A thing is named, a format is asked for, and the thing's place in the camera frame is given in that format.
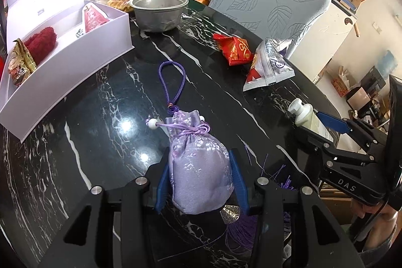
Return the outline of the person's right hand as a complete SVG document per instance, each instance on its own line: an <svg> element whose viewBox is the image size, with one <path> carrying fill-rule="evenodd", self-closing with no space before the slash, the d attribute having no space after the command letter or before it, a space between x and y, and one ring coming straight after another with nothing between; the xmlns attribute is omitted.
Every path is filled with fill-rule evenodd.
<svg viewBox="0 0 402 268"><path fill-rule="evenodd" d="M390 236L393 236L393 232L396 228L398 211L391 208L391 206L380 203L376 206L370 207L352 199L351 211L359 218L364 218L366 213L372 213L372 215L375 215L378 212L378 215L373 220L368 239L365 243L365 248L367 250L377 248Z"/></svg>

